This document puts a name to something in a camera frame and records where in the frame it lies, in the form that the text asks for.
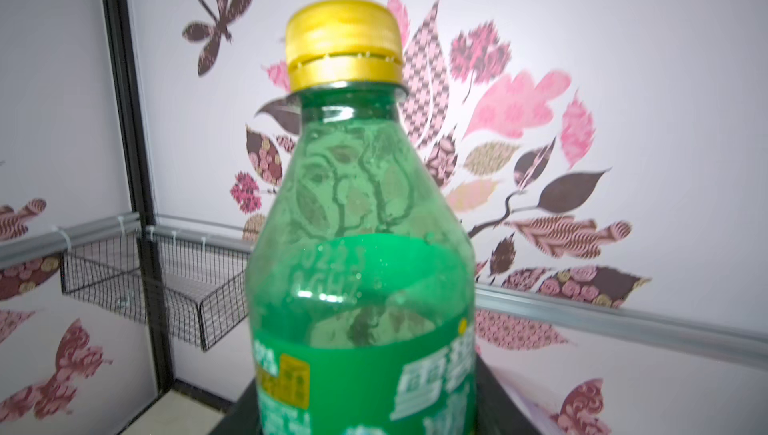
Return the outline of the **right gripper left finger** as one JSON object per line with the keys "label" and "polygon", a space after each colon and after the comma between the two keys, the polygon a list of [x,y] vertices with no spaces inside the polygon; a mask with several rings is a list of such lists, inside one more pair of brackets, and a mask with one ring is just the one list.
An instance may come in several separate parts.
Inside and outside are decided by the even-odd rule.
{"label": "right gripper left finger", "polygon": [[210,435],[261,435],[256,382],[252,381]]}

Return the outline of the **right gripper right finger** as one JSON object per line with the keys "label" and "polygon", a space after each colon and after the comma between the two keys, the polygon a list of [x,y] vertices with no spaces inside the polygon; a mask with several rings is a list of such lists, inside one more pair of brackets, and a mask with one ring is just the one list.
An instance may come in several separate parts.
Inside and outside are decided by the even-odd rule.
{"label": "right gripper right finger", "polygon": [[479,355],[476,356],[476,385],[475,434],[539,435]]}

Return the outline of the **green soda bottle yellow cap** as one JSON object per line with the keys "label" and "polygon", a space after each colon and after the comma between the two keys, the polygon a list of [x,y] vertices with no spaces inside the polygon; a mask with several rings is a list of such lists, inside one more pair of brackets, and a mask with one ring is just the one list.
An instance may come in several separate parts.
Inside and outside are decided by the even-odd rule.
{"label": "green soda bottle yellow cap", "polygon": [[475,254],[441,194],[447,69],[429,13],[404,43],[368,0],[286,29],[298,143],[246,270],[265,434],[470,434]]}

